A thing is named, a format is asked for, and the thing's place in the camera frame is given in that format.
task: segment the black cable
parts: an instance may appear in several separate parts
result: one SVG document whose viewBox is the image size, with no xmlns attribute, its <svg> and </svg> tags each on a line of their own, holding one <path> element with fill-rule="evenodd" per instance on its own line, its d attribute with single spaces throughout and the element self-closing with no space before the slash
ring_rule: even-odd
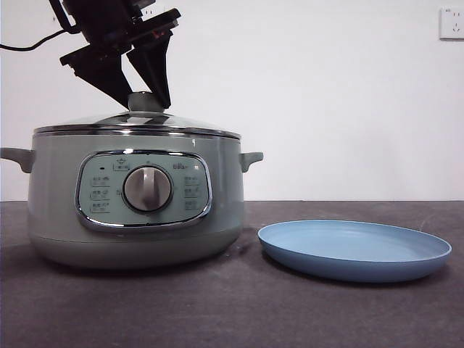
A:
<svg viewBox="0 0 464 348">
<path fill-rule="evenodd" d="M 47 36 L 46 38 L 43 38 L 42 40 L 40 40 L 38 43 L 32 45 L 31 47 L 12 47 L 12 46 L 7 46 L 7 45 L 0 44 L 0 49 L 8 49 L 10 51 L 19 51 L 19 52 L 32 51 L 33 49 L 36 49 L 37 47 L 39 47 L 44 42 L 46 42 L 48 40 L 51 40 L 51 39 L 53 39 L 53 38 L 55 38 L 58 35 L 61 35 L 63 33 L 66 33 L 66 30 L 57 31 L 55 34 L 51 34 L 50 36 Z"/>
</svg>

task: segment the table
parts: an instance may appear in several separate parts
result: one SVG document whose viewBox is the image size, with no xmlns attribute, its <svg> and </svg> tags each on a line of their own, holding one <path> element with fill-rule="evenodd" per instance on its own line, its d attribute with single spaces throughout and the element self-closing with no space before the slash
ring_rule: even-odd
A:
<svg viewBox="0 0 464 348">
<path fill-rule="evenodd" d="M 53 347 L 464 347 L 464 202 L 247 202 L 218 256 L 138 271 L 41 259 L 26 203 L 1 204 L 1 343 Z M 447 265 L 396 284 L 330 281 L 262 253 L 257 230 L 284 220 L 364 220 L 448 240 Z"/>
</svg>

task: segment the pot lid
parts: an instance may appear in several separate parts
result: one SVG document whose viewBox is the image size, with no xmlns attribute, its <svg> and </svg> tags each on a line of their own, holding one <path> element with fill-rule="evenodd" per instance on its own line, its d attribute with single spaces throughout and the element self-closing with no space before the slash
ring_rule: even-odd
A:
<svg viewBox="0 0 464 348">
<path fill-rule="evenodd" d="M 82 134 L 88 132 L 98 134 L 100 131 L 185 133 L 240 139 L 239 134 L 228 132 L 208 123 L 163 112 L 147 111 L 127 111 L 111 117 L 88 117 L 61 125 L 36 128 L 34 133 L 66 132 Z"/>
</svg>

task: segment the silver knob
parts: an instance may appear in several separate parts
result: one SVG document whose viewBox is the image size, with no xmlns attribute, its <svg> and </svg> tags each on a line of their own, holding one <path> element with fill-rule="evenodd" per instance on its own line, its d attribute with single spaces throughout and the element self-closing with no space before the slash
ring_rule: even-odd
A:
<svg viewBox="0 0 464 348">
<path fill-rule="evenodd" d="M 125 179 L 124 196 L 137 210 L 157 210 L 166 204 L 170 195 L 169 178 L 158 168 L 141 167 Z"/>
</svg>

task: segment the plate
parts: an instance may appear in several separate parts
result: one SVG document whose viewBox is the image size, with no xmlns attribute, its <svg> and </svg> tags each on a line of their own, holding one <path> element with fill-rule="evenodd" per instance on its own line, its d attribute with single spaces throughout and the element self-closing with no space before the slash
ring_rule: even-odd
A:
<svg viewBox="0 0 464 348">
<path fill-rule="evenodd" d="M 409 228 L 339 220 L 276 223 L 258 232 L 265 252 L 303 273 L 340 281 L 391 283 L 444 265 L 451 245 Z"/>
</svg>

